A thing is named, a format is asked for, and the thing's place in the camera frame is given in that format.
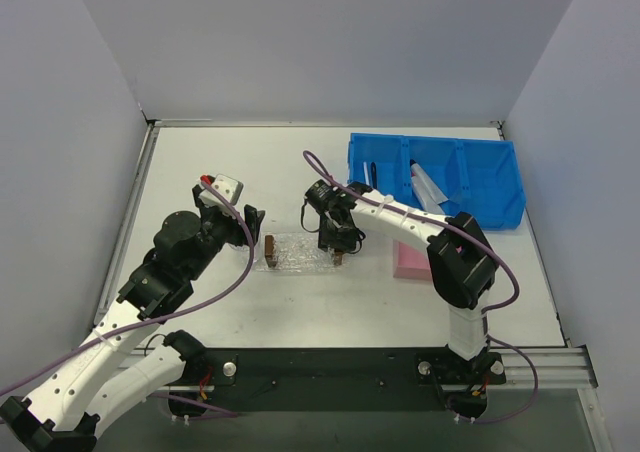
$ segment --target screw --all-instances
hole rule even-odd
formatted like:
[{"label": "screw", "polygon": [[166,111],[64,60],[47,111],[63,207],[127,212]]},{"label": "screw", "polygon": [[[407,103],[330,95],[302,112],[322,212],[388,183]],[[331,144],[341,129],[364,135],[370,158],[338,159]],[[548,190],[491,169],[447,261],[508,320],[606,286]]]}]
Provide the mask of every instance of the screw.
[{"label": "screw", "polygon": [[238,367],[236,367],[236,364],[234,364],[233,362],[227,362],[222,366],[222,373],[226,377],[233,377],[234,375],[236,375],[236,370],[238,370]]},{"label": "screw", "polygon": [[426,361],[422,361],[418,364],[418,373],[420,375],[429,375],[431,372],[431,364]]},{"label": "screw", "polygon": [[499,360],[496,360],[491,366],[490,370],[492,373],[496,375],[502,375],[504,374],[504,365]]}]

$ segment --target white table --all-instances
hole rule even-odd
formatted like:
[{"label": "white table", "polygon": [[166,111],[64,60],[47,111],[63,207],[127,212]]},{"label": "white table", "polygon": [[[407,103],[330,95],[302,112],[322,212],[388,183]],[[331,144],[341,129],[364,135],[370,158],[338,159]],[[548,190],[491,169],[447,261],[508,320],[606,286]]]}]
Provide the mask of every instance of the white table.
[{"label": "white table", "polygon": [[[352,132],[500,140],[494,128],[185,127],[161,128],[124,255],[118,288],[152,247],[164,218],[194,210],[191,188],[202,174],[223,173],[245,184],[238,204],[267,211],[263,231],[298,232],[302,197],[318,177],[302,158],[314,151],[336,177],[347,177]],[[309,209],[309,215],[315,215]],[[487,237],[513,268],[522,292],[512,306],[489,314],[491,333],[520,346],[563,346],[553,300],[526,219],[517,230]],[[318,275],[254,272],[214,306],[167,323],[209,347],[443,346],[448,309],[429,283],[392,277],[391,240],[368,234],[348,267]],[[194,283],[185,306],[221,292],[245,267],[228,247]],[[490,302],[512,293],[503,272]]]}]

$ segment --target pink sponge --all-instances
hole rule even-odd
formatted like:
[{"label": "pink sponge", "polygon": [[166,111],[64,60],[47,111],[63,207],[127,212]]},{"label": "pink sponge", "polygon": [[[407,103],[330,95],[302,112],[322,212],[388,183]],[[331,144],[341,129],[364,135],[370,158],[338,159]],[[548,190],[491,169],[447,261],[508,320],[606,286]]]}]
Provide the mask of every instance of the pink sponge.
[{"label": "pink sponge", "polygon": [[393,276],[396,279],[432,281],[431,265],[424,254],[398,241],[393,241]]}]

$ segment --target brown object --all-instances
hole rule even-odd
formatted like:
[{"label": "brown object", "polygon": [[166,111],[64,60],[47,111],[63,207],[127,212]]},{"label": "brown object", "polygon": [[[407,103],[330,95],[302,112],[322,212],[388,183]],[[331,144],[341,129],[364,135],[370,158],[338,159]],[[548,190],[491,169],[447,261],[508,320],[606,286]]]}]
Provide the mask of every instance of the brown object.
[{"label": "brown object", "polygon": [[336,267],[342,265],[342,257],[344,256],[344,252],[341,250],[333,251],[333,265]]},{"label": "brown object", "polygon": [[276,239],[273,235],[265,235],[264,237],[264,258],[270,269],[275,269],[278,265],[276,258]]}]

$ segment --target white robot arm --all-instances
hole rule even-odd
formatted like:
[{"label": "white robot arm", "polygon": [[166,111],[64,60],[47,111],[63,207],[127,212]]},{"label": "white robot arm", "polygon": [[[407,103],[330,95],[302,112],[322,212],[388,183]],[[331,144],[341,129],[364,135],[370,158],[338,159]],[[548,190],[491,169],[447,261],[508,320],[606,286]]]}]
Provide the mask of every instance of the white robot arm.
[{"label": "white robot arm", "polygon": [[[237,203],[243,188],[223,175],[201,180],[218,189],[231,205]],[[83,342],[86,350],[24,399],[10,397],[0,406],[0,417],[32,452],[92,450],[96,437],[110,423],[151,392],[180,378],[193,349],[204,350],[188,334],[177,342],[165,340],[147,359],[109,380],[131,351],[193,294],[191,282],[225,244],[247,243],[245,232],[224,202],[201,184],[193,188],[193,197],[200,216],[181,211],[164,220],[154,237],[154,248]],[[264,212],[249,205],[244,212],[255,241]],[[189,337],[191,347],[185,351],[180,344],[189,342]]]},{"label": "white robot arm", "polygon": [[[349,188],[366,199],[393,206],[406,214],[446,222],[489,246],[469,214],[461,213],[455,218],[427,214],[396,202],[393,197],[384,196],[367,185],[354,182]],[[320,215],[319,243],[322,248],[354,252],[365,237],[360,229],[365,229],[380,232],[426,254],[436,291],[449,304],[448,347],[466,361],[486,348],[487,329],[482,310],[497,265],[478,247],[437,225],[393,212],[382,205],[376,207],[357,200],[324,180],[317,181],[307,191],[306,203]]]}]

